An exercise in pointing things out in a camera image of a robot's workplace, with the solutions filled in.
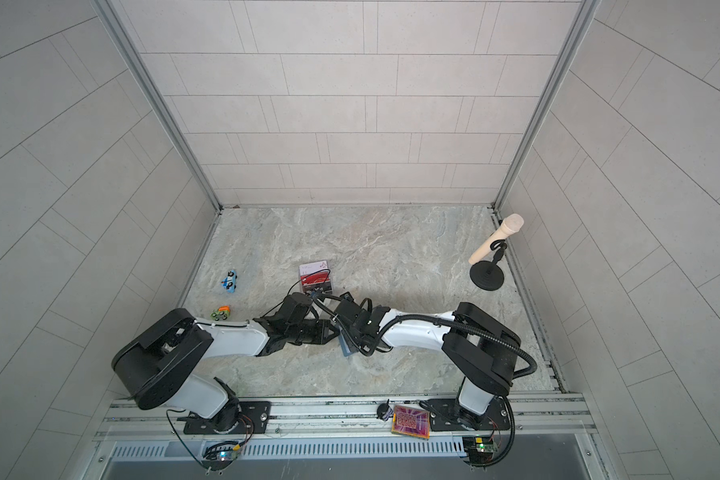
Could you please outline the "blue card holder wallet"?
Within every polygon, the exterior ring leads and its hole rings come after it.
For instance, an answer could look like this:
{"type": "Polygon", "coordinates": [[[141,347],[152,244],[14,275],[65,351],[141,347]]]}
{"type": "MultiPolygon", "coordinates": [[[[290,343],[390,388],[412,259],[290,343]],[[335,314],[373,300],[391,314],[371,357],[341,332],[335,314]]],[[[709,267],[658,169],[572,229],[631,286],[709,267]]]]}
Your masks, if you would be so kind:
{"type": "Polygon", "coordinates": [[[351,336],[345,332],[342,331],[340,335],[338,336],[340,347],[342,350],[342,354],[344,357],[349,357],[357,352],[357,347],[351,338],[351,336]]]}

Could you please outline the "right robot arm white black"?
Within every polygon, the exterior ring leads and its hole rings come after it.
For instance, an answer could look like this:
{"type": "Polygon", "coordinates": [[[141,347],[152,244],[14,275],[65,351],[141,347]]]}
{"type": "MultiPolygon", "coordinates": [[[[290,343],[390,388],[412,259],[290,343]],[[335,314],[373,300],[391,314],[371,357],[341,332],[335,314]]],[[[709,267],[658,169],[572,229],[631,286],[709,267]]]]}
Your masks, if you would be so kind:
{"type": "Polygon", "coordinates": [[[339,328],[348,353],[370,357],[415,347],[440,351],[455,365],[463,381],[450,411],[423,404],[439,422],[466,430],[515,428],[508,399],[513,381],[535,373],[538,364],[511,329],[469,302],[451,312],[422,314],[367,308],[347,295],[335,300],[335,306],[320,308],[339,328]]]}

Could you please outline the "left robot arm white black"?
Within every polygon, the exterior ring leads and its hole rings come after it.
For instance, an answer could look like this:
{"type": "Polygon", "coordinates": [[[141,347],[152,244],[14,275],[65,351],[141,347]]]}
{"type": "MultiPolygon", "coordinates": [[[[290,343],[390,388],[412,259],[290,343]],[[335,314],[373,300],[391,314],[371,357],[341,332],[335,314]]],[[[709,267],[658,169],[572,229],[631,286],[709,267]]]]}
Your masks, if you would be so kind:
{"type": "Polygon", "coordinates": [[[232,325],[197,319],[184,308],[168,312],[120,349],[111,367],[138,408],[169,407],[202,419],[224,434],[242,423],[240,401],[224,381],[194,372],[204,359],[268,356],[285,345],[324,345],[340,330],[323,319],[313,299],[293,293],[260,318],[232,325]]]}

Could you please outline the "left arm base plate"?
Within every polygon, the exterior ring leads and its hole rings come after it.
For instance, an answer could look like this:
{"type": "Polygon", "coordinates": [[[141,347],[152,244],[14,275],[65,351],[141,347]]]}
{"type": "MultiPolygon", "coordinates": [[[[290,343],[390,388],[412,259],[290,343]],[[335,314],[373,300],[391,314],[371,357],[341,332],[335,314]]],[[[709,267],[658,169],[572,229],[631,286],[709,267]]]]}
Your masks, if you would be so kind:
{"type": "Polygon", "coordinates": [[[191,412],[179,420],[184,422],[183,433],[187,435],[264,434],[271,407],[272,403],[268,401],[242,401],[235,406],[223,407],[211,419],[191,412]]]}

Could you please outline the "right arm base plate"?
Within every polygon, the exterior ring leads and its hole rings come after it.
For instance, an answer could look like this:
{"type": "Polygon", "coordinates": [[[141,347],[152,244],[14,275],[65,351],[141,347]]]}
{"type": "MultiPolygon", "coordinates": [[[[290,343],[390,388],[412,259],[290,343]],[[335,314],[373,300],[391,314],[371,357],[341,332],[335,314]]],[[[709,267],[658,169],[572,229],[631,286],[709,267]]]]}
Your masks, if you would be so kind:
{"type": "Polygon", "coordinates": [[[456,398],[430,398],[418,406],[430,413],[431,430],[455,431],[509,431],[513,417],[502,397],[494,398],[482,415],[461,407],[456,398]]]}

